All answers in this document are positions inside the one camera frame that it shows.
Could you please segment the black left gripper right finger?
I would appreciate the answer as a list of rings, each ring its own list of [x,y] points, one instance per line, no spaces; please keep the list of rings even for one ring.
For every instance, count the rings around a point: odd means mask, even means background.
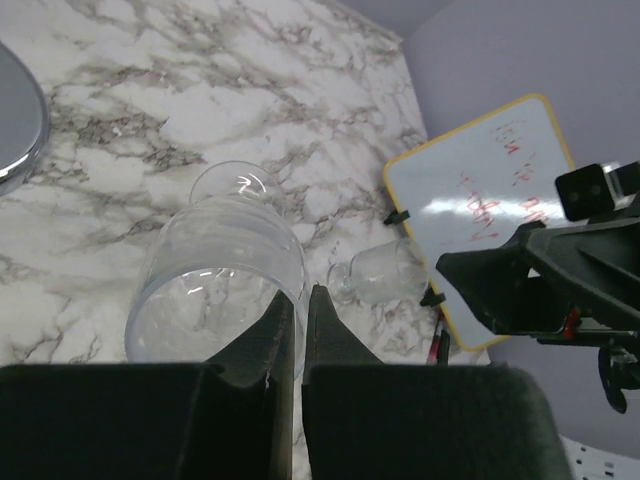
[[[568,479],[550,406],[524,371],[381,362],[309,302],[302,416],[316,479]]]

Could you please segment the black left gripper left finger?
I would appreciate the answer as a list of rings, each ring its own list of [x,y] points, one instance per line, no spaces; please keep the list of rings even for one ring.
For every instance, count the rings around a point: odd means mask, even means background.
[[[5,479],[288,479],[293,306],[196,363],[1,371]]]

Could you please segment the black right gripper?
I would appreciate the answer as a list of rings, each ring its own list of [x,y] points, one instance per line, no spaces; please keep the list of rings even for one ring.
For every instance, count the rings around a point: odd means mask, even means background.
[[[639,332],[638,200],[585,225],[531,230],[521,249],[446,253],[436,269],[498,335],[558,334],[572,304],[606,332]]]

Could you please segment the clear tumbler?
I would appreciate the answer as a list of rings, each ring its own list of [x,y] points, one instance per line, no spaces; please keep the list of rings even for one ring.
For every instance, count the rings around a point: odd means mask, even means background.
[[[421,298],[429,274],[424,256],[410,238],[401,238],[354,255],[330,267],[327,287],[340,303],[359,300],[381,304],[411,297]]]

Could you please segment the clear wine glass front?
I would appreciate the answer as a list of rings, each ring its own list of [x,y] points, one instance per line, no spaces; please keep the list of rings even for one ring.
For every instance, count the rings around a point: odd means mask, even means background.
[[[294,373],[300,375],[311,288],[286,211],[282,187],[257,165],[226,161],[204,171],[188,205],[148,250],[125,326],[127,360],[209,359],[281,293],[294,307]]]

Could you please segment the chrome wine glass rack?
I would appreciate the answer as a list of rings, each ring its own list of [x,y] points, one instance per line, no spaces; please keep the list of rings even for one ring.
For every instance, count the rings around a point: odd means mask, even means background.
[[[6,195],[36,169],[49,138],[50,117],[39,83],[4,44],[0,81],[1,195]]]

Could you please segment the red marker pen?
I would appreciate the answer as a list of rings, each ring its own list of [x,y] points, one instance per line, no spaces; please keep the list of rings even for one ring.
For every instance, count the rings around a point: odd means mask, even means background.
[[[447,365],[449,360],[450,341],[451,338],[447,329],[445,315],[442,311],[439,311],[426,364]]]

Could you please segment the yellow framed whiteboard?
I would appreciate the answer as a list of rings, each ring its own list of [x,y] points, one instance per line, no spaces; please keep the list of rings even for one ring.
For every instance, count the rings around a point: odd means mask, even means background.
[[[555,189],[574,167],[550,102],[528,94],[392,160],[383,179],[419,245],[448,326],[465,351],[500,342],[435,269],[444,253],[501,246],[517,227],[566,220]]]

